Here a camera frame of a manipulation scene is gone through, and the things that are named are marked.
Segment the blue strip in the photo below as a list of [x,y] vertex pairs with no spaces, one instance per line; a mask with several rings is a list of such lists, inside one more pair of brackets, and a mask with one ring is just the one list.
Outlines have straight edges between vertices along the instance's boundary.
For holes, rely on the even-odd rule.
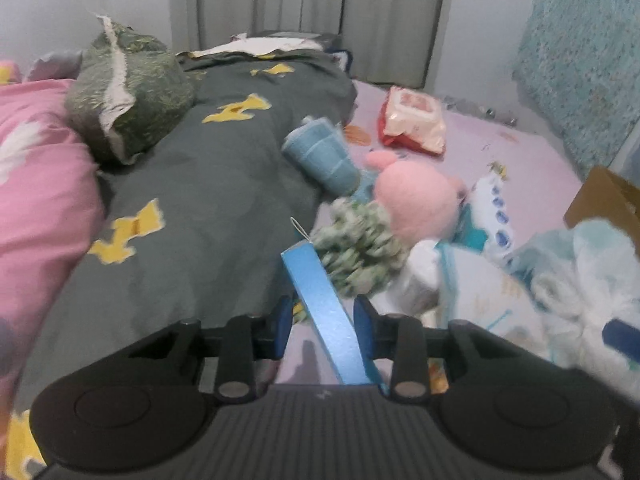
[[354,323],[311,242],[295,244],[281,258],[340,383],[381,385],[382,377],[373,362],[362,356]]

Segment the green white floral cloth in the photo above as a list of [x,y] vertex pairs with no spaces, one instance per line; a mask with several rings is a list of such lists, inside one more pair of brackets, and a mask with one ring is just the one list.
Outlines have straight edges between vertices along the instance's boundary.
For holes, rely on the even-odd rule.
[[330,215],[332,223],[314,229],[310,241],[337,292],[355,297],[385,288],[409,252],[390,229],[386,211],[375,202],[338,198]]

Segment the pink round plush doll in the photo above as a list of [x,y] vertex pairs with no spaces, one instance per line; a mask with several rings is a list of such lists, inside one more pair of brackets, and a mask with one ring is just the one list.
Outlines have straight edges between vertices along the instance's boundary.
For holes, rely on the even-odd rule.
[[391,151],[372,151],[364,163],[378,172],[374,200],[387,212],[392,233],[406,246],[454,235],[468,192],[461,179]]

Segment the blue checked towel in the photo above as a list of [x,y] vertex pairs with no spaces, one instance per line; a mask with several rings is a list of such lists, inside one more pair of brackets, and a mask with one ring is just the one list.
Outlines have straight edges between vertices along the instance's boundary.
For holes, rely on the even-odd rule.
[[308,119],[284,139],[281,151],[333,196],[349,196],[360,185],[360,171],[346,141],[328,118]]

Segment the dark green yellow-patterned duvet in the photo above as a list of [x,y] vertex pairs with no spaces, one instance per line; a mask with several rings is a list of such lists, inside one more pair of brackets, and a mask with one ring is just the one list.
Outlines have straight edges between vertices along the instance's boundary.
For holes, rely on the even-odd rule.
[[317,182],[281,151],[308,117],[348,122],[357,91],[321,52],[184,63],[194,105],[130,169],[107,178],[96,249],[56,298],[23,367],[12,410],[48,385],[170,324],[221,326],[288,292],[281,254],[310,228]]

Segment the white blue-dotted pack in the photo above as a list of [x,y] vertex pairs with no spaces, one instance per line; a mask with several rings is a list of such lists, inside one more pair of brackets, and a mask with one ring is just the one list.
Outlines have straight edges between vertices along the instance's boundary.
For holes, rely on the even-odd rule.
[[469,198],[473,236],[480,243],[480,251],[494,260],[502,260],[509,255],[514,245],[502,188],[503,180],[495,172],[490,172],[473,185]]

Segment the white plastic bag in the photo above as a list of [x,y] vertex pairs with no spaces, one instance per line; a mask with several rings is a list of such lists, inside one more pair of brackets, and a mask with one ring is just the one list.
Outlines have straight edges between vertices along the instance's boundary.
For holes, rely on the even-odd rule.
[[562,367],[639,392],[639,259],[603,220],[538,234],[511,255],[422,240],[390,289],[403,314],[474,323]]

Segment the red white wipes pack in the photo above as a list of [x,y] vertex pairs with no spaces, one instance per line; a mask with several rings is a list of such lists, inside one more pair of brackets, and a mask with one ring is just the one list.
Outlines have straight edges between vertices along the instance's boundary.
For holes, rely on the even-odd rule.
[[442,103],[429,94],[393,86],[378,114],[378,140],[385,146],[442,156],[446,150]]

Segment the pink patterned duvet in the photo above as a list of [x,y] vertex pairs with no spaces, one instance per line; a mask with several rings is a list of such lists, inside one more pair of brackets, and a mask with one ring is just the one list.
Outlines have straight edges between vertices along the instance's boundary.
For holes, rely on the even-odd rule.
[[96,165],[67,125],[69,79],[1,65],[1,475],[43,463],[14,391],[42,321],[103,218]]

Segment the cardboard box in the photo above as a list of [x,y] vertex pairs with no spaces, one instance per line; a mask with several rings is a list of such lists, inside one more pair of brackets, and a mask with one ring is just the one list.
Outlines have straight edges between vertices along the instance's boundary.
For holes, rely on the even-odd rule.
[[574,228],[582,220],[608,220],[631,238],[639,252],[639,212],[639,189],[608,168],[595,166],[564,214],[564,223]]

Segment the green speckled pillow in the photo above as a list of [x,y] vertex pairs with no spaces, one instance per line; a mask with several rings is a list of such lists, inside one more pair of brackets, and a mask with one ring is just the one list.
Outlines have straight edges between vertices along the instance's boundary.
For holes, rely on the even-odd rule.
[[195,101],[195,84],[157,38],[107,15],[65,98],[70,128],[104,168],[122,168],[160,142]]

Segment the grey curtain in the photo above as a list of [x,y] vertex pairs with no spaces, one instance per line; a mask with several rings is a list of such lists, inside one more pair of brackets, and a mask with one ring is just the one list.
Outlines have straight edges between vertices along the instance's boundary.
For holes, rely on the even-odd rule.
[[442,0],[169,0],[171,42],[200,50],[239,34],[324,32],[354,56],[357,78],[420,88],[441,7]]

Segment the teal patterned blanket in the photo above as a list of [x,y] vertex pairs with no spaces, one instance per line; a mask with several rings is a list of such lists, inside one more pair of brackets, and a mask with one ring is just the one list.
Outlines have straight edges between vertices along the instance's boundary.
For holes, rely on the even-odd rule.
[[581,176],[639,121],[639,0],[533,0],[514,78]]

